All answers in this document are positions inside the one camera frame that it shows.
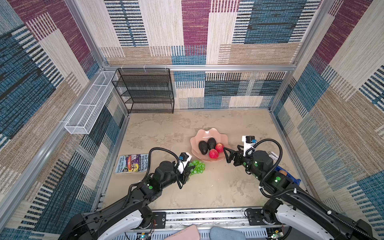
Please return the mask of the red fake peach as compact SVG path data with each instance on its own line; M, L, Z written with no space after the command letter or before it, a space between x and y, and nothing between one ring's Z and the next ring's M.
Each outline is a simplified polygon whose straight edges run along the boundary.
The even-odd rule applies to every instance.
M223 152L224 152L224 145L221 144L221 143L217 143L216 146L215 146L215 150L216 150L218 153L223 153Z

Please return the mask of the red fake apple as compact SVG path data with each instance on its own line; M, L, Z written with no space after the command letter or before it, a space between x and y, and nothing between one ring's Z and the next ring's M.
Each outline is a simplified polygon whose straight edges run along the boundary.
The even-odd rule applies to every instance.
M219 157L219 152L216 149L211 149L209 151L210 159L217 159Z

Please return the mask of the green fake grape bunch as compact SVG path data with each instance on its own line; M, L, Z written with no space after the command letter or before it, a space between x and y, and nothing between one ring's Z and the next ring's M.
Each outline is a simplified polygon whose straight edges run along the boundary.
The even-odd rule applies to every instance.
M206 169L206 165L204 162L195 160L189 163L190 175L202 174Z

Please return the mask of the dark avocado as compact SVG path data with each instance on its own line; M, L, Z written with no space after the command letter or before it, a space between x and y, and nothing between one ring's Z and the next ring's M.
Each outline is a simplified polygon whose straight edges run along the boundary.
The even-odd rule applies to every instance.
M208 145L209 150L215 149L216 144L217 144L217 142L214 138L209 138L207 141L207 145Z
M209 151L208 143L205 141L200 141L198 147L202 155L206 155Z

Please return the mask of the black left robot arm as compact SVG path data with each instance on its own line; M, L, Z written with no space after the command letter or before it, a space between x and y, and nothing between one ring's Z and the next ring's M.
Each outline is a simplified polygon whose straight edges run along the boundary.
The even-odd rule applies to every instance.
M155 172L140 182L127 196L112 205L91 214L77 214L71 218L60 240L112 240L121 233L136 228L148 227L153 212L148 205L158 199L163 189L188 181L195 166L182 162L180 173L174 163L163 161Z

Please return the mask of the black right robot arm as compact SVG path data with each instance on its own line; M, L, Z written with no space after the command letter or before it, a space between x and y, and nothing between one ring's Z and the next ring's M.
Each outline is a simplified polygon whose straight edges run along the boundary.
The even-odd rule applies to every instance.
M372 227L354 221L316 200L295 183L289 174L273 169L274 160L265 151L244 156L243 151L225 148L228 163L242 166L261 183L266 197L262 214L267 224L281 223L314 240L372 240Z

